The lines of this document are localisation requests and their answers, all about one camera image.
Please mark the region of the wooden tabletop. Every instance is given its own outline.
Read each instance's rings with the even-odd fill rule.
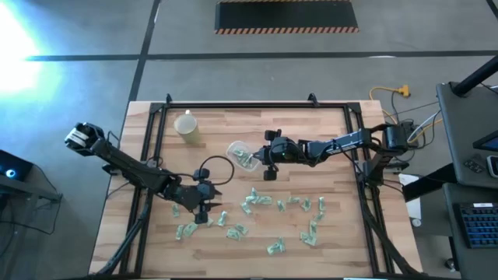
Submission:
[[[384,122],[378,101],[360,101],[365,127]],[[139,159],[150,102],[132,102],[124,123],[121,150]],[[197,145],[185,144],[173,129],[182,110],[167,111],[167,127],[162,141],[163,168],[178,173],[193,173],[209,156],[225,155],[230,143],[246,142],[254,150],[267,142],[264,131],[282,129],[282,134],[297,139],[328,140],[346,133],[341,109],[192,109],[198,119],[202,140]],[[151,155],[156,139],[155,123]],[[230,166],[214,159],[205,166],[213,182],[225,180]],[[191,237],[175,240],[178,225],[193,221],[193,215],[181,207],[174,218],[172,203],[154,198],[142,277],[360,277],[371,276],[370,262],[359,210],[356,181],[352,164],[342,154],[331,156],[315,168],[288,164],[279,165],[277,181],[263,181],[262,166],[252,173],[236,167],[231,182],[217,188],[223,196],[215,201],[223,205],[209,216],[215,221],[227,211],[226,226],[216,223],[210,228],[200,225]],[[115,177],[109,191],[125,183]],[[259,195],[273,197],[272,205],[251,206],[253,214],[245,215],[240,203],[255,187]],[[90,272],[102,268],[122,242],[132,201],[133,186],[123,187],[108,198],[103,211]],[[279,212],[276,200],[289,196],[309,198],[311,210],[287,205]],[[300,241],[300,232],[308,231],[310,219],[318,212],[318,198],[324,197],[325,217],[318,223],[317,244],[310,247]],[[401,254],[415,269],[422,270],[415,239],[401,194],[381,188],[381,204],[388,235]],[[249,229],[241,241],[226,238],[229,227],[240,223]],[[286,252],[269,256],[266,247],[282,236]],[[135,259],[136,239],[131,260]],[[384,267],[381,248],[377,255]]]

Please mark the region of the cup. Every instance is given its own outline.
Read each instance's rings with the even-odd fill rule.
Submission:
[[[201,135],[197,126],[197,119],[190,110],[178,116],[173,123],[174,130],[183,138],[186,143],[194,144],[199,141]]]

